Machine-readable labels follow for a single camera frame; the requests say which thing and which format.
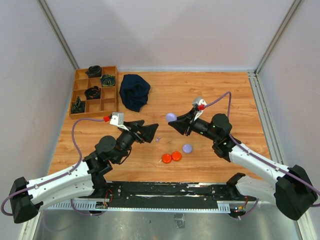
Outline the purple charging case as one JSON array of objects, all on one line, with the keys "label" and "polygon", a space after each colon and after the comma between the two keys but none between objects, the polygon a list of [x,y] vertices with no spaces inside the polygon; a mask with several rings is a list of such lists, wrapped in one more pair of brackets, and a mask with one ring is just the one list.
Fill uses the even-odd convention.
[{"label": "purple charging case", "polygon": [[169,112],[169,113],[166,114],[165,119],[169,123],[169,122],[176,121],[177,120],[177,116],[174,113]]},{"label": "purple charging case", "polygon": [[193,146],[191,144],[184,144],[182,146],[182,151],[186,154],[190,154],[193,151]]}]

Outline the orange earbud charging case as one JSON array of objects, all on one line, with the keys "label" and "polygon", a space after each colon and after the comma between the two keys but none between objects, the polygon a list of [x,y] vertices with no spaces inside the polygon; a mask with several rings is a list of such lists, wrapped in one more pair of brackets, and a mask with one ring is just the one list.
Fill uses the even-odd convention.
[{"label": "orange earbud charging case", "polygon": [[161,156],[161,161],[165,164],[169,164],[172,162],[172,156],[169,153],[165,153]]}]

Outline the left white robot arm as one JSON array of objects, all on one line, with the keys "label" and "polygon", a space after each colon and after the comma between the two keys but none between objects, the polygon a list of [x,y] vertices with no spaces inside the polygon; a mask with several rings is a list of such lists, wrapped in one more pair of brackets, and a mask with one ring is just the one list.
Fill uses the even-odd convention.
[{"label": "left white robot arm", "polygon": [[103,136],[88,156],[79,155],[78,161],[63,170],[33,180],[17,178],[9,196],[1,204],[1,212],[11,216],[14,223],[27,222],[42,210],[59,202],[107,193],[105,174],[113,165],[121,165],[132,153],[132,145],[151,143],[159,127],[145,125],[144,120],[125,121],[116,127],[118,138]]}]

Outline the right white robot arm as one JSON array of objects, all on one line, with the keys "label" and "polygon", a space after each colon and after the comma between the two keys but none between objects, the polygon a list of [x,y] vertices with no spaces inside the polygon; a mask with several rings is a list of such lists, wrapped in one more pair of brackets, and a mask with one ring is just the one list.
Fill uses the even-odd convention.
[{"label": "right white robot arm", "polygon": [[238,200],[242,196],[276,205],[278,210],[291,220],[297,221],[316,203],[320,192],[313,187],[306,171],[299,165],[288,167],[272,161],[235,139],[232,125],[223,114],[215,114],[210,122],[200,119],[195,109],[168,122],[182,135],[195,132],[213,141],[214,153],[226,161],[240,165],[255,173],[260,179],[238,173],[229,180],[227,196]]}]

